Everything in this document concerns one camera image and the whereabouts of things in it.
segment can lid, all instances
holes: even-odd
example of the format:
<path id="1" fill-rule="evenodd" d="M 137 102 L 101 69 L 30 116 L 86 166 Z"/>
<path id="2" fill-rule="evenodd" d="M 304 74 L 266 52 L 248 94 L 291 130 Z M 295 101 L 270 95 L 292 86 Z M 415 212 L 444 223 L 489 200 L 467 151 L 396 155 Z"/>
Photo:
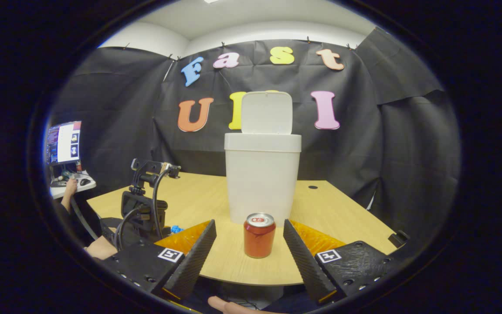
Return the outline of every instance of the can lid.
<path id="1" fill-rule="evenodd" d="M 247 223 L 253 227 L 264 228 L 271 226 L 275 219 L 267 213 L 252 213 L 247 216 Z"/>

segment finger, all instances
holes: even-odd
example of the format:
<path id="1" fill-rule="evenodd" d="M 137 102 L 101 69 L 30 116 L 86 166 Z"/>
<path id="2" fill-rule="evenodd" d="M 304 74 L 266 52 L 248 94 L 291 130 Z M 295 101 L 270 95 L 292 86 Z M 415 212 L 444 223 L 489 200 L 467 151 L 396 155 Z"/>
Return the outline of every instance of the finger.
<path id="1" fill-rule="evenodd" d="M 227 302 L 222 300 L 221 298 L 218 298 L 218 297 L 210 297 L 209 298 L 209 305 L 212 306 L 213 308 L 217 309 L 218 311 L 225 312 L 224 306 L 226 304 L 227 304 Z"/>
<path id="2" fill-rule="evenodd" d="M 278 314 L 275 312 L 265 312 L 265 311 L 258 311 L 258 310 L 252 310 L 250 308 L 246 308 L 244 306 L 241 306 L 239 304 L 235 304 L 234 302 L 230 302 L 228 304 L 225 304 L 224 310 L 227 314 Z"/>

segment computer monitor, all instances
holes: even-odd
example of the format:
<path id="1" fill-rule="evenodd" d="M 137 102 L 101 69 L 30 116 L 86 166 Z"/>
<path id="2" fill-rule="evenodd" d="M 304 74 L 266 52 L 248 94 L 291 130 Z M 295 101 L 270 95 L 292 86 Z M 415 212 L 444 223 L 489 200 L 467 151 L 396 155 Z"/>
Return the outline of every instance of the computer monitor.
<path id="1" fill-rule="evenodd" d="M 81 121 L 72 121 L 50 127 L 46 139 L 46 162 L 48 165 L 74 163 L 79 160 L 80 124 Z"/>

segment red can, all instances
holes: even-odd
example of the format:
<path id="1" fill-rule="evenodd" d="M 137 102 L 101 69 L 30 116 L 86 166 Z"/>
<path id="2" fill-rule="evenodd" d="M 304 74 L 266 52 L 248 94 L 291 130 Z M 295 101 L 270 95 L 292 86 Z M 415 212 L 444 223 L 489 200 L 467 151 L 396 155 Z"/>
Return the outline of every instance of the red can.
<path id="1" fill-rule="evenodd" d="M 245 254 L 263 258 L 271 254 L 275 240 L 275 219 L 267 213 L 252 213 L 243 223 Z"/>

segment wooden table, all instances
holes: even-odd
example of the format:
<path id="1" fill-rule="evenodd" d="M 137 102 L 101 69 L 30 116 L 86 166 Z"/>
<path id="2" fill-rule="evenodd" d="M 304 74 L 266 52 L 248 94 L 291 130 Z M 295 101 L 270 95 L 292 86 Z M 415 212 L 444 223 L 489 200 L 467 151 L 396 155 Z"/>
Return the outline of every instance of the wooden table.
<path id="1" fill-rule="evenodd" d="M 310 189 L 310 185 L 319 187 Z M 146 195 L 152 188 L 145 183 Z M 118 189 L 88 200 L 102 218 L 122 218 L 120 203 L 123 191 Z M 303 280 L 282 237 L 283 223 L 275 231 L 272 253 L 263 259 L 250 258 L 243 252 L 243 225 L 232 223 L 227 202 L 226 177 L 180 173 L 179 179 L 165 177 L 158 199 L 168 202 L 166 225 L 187 229 L 215 219 L 217 238 L 201 276 L 225 282 L 284 286 L 301 284 Z M 369 211 L 355 203 L 327 181 L 298 181 L 290 219 L 304 223 L 345 243 L 362 240 L 383 252 L 396 250 L 388 237 L 394 232 Z"/>

